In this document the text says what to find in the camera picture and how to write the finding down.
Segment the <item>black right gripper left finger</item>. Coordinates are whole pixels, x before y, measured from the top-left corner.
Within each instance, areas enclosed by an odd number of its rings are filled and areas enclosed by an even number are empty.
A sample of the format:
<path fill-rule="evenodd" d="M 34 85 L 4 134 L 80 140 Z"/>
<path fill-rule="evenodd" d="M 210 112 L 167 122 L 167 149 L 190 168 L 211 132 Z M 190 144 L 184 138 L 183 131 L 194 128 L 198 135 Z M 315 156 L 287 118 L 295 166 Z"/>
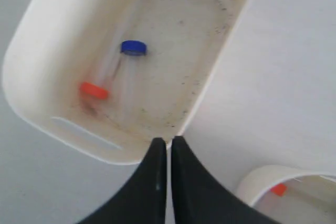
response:
<path fill-rule="evenodd" d="M 80 223 L 165 223 L 166 196 L 166 143 L 154 138 L 129 180 Z"/>

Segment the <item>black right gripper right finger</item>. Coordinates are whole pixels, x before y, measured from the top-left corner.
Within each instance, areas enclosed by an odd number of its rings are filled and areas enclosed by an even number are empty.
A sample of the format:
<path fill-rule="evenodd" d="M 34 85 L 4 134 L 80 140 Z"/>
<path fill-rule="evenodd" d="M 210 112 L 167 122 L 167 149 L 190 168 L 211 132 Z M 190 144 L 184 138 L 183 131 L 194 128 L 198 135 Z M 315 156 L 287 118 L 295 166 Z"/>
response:
<path fill-rule="evenodd" d="M 172 141 L 171 187 L 176 223 L 277 223 L 223 187 L 182 136 Z"/>

